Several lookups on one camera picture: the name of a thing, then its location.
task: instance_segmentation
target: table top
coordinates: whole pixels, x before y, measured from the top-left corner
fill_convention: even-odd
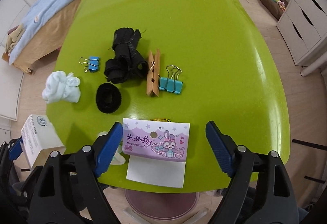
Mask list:
[[[161,76],[166,77],[167,65],[183,70],[180,95],[161,91],[159,97],[148,97],[146,79],[131,79],[116,85],[122,95],[116,112],[98,110],[95,94],[106,82],[105,61],[114,57],[113,34],[121,27],[142,32],[137,49],[144,58],[149,50],[160,49]],[[84,65],[78,63],[81,56],[101,57],[99,72],[84,73]],[[109,131],[124,117],[190,123],[183,188],[127,180],[127,162],[111,165],[99,178],[102,183],[165,193],[227,187],[230,179],[220,170],[205,136],[210,120],[236,144],[257,153],[276,150],[283,162],[288,159],[289,119],[282,83],[264,39],[238,0],[82,0],[55,70],[81,79],[78,103],[47,106],[67,153],[92,144],[99,132]]]

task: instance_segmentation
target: wooden floor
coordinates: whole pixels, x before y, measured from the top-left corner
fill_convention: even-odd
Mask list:
[[[316,71],[302,78],[300,75],[302,67],[294,65],[285,41],[276,27],[277,21],[275,18],[259,0],[239,1],[263,35],[276,63],[287,98],[291,138],[327,145],[327,92],[323,77]],[[57,55],[58,53],[54,52],[42,58],[35,64],[35,74],[26,74],[24,76],[18,121],[12,122],[11,134],[13,138],[20,136],[20,129],[29,114],[45,114],[46,105],[41,98],[41,93],[47,76],[54,69]],[[321,178],[326,159],[327,152],[297,144],[291,145],[290,158],[286,168],[300,206],[306,205],[315,195],[318,188],[317,183],[305,180],[303,177],[308,175]],[[24,157],[19,158],[15,164],[21,168],[27,168]],[[27,173],[23,173],[21,176],[22,179],[26,177]],[[122,212],[128,207],[124,191],[107,188],[104,192],[120,221],[122,223],[135,223],[132,218]],[[206,207],[210,210],[210,213],[198,223],[207,223],[220,201],[221,198],[211,197],[203,193],[200,196],[196,209],[184,218],[174,222],[182,223],[191,215],[194,215],[197,209]],[[84,216],[88,215],[87,211],[83,211],[83,214]]]

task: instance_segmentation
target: black hair roller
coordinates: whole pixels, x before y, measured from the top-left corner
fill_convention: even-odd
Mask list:
[[[116,86],[103,83],[96,92],[95,102],[101,112],[111,114],[120,107],[122,96]]]
[[[133,75],[145,78],[148,74],[148,63],[136,50],[141,38],[138,29],[120,28],[115,31],[112,49],[115,58],[106,62],[104,71],[108,82],[123,83]]]

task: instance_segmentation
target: purple package card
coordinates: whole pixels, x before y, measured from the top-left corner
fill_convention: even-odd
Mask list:
[[[124,118],[123,152],[150,159],[186,162],[190,124]]]

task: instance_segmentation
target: gray screw head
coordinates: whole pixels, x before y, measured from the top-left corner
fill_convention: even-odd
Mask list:
[[[50,157],[54,158],[56,156],[58,156],[58,151],[55,150],[50,153]]]
[[[237,147],[237,150],[240,151],[240,152],[245,152],[246,151],[246,147],[242,146],[242,145],[239,145]]]
[[[272,155],[274,158],[277,158],[278,157],[278,153],[273,150],[272,152],[270,152],[270,155]]]
[[[90,152],[91,149],[92,149],[91,146],[84,146],[84,147],[82,148],[82,151],[83,151],[83,152]]]

